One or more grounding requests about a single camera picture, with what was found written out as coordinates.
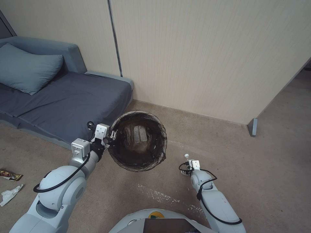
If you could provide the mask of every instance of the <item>black cable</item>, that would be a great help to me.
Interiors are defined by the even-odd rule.
[[[180,167],[182,166],[182,165],[189,165],[189,162],[185,162],[185,163],[182,163],[180,166],[179,166],[179,170],[181,170],[181,171],[185,171],[185,172],[189,172],[190,171],[190,175],[191,175],[191,173],[192,173],[192,171],[194,170],[193,168],[191,169],[191,170],[187,170],[187,169],[181,169]],[[207,212],[213,217],[213,218],[215,218],[216,220],[218,220],[218,221],[220,221],[220,222],[222,222],[222,223],[224,223],[224,224],[228,224],[228,225],[237,225],[237,224],[240,224],[241,222],[242,222],[242,219],[240,219],[239,218],[239,221],[237,221],[237,222],[227,222],[227,221],[224,221],[224,220],[221,220],[220,218],[217,218],[215,215],[213,215],[211,212],[210,212],[210,210],[207,208],[207,206],[205,205],[205,203],[204,203],[204,201],[203,201],[203,198],[202,198],[202,189],[203,189],[203,185],[205,185],[206,183],[208,183],[208,182],[212,182],[212,181],[214,181],[214,180],[217,180],[217,177],[213,174],[213,173],[211,173],[210,171],[208,171],[208,170],[204,170],[204,169],[200,169],[201,171],[205,171],[205,172],[208,172],[208,173],[210,173],[213,177],[215,177],[214,179],[211,179],[211,180],[208,180],[208,181],[205,181],[205,182],[203,182],[202,184],[201,184],[201,186],[200,186],[200,188],[199,188],[199,191],[198,191],[198,193],[197,193],[197,199],[199,200],[199,201],[202,201],[202,204],[203,204],[203,206],[205,207],[205,209],[207,210]]]
[[[91,135],[91,137],[88,140],[89,142],[90,142],[91,138],[93,137],[93,134],[94,134],[94,131],[92,130],[92,135]]]
[[[181,167],[182,165],[188,165],[188,167],[189,167],[189,162],[184,162],[184,163],[180,164],[179,167],[178,167],[178,169],[181,170],[181,171],[183,171],[183,172],[186,172],[187,175],[191,175],[191,173],[192,173],[192,171],[193,171],[194,169],[193,169],[193,168],[192,168],[191,170],[189,170],[189,169],[181,169],[180,167]]]
[[[40,184],[37,184],[34,188],[33,188],[33,191],[35,193],[45,193],[45,192],[48,192],[48,191],[51,191],[53,189],[56,189],[58,188],[59,186],[63,185],[64,183],[66,183],[68,180],[70,180],[75,174],[77,174],[77,172],[79,170],[81,170],[81,168],[88,162],[88,160],[90,159],[90,156],[89,155],[88,157],[86,157],[84,163],[81,164],[80,167],[77,168],[77,170],[74,171],[74,173],[72,173],[67,179],[63,180],[62,182],[60,182],[59,184],[53,186],[53,187],[50,187],[50,188],[47,188],[47,189],[38,189],[38,187],[40,186]]]

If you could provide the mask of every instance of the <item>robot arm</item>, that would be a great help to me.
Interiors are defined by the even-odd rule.
[[[198,160],[189,160],[186,154],[187,170],[182,170],[184,175],[191,176],[191,184],[198,193],[204,214],[211,226],[211,229],[219,233],[239,232],[246,233],[242,220],[237,216],[226,197],[214,184],[214,179],[209,173],[200,168]]]
[[[109,147],[108,131],[109,126],[98,124],[92,144],[83,139],[71,143],[73,155],[69,165],[52,170],[34,188],[38,195],[10,233],[67,231],[68,220],[85,191],[86,180]]]

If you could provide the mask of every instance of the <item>brown wrapper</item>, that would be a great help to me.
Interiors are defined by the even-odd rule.
[[[14,181],[18,181],[20,180],[20,178],[22,178],[23,175],[20,174],[16,174],[13,172],[8,172],[5,170],[0,170],[0,176],[7,179],[7,180],[14,180]]]

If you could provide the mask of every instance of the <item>round trash bin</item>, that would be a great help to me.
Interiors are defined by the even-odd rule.
[[[122,168],[133,172],[153,169],[165,158],[167,135],[160,120],[151,113],[131,111],[115,120],[109,133],[117,130],[108,151]]]

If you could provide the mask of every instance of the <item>beige wall panel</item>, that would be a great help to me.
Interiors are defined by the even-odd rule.
[[[77,44],[88,70],[120,75],[107,1],[1,0],[18,36]]]
[[[311,1],[111,4],[138,100],[247,124],[311,56]]]

